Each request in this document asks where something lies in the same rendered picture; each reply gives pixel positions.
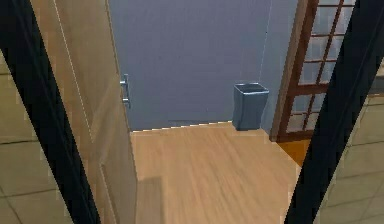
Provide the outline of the blue trash can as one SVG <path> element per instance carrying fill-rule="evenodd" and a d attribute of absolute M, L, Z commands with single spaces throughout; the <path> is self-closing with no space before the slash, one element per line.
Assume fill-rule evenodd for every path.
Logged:
<path fill-rule="evenodd" d="M 234 85 L 232 124 L 237 131 L 257 130 L 265 109 L 269 90 L 259 83 Z"/>

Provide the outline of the light wooden room door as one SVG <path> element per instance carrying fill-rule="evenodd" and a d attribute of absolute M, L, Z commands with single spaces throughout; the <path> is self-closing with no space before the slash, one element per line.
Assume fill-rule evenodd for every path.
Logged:
<path fill-rule="evenodd" d="M 109 0 L 31 0 L 101 224 L 136 224 L 137 174 Z"/>

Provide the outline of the brown glass-paned door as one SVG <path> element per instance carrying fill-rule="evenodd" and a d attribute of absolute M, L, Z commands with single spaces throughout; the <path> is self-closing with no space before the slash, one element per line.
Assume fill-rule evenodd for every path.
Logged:
<path fill-rule="evenodd" d="M 270 139 L 309 139 L 356 0 L 298 0 Z"/>

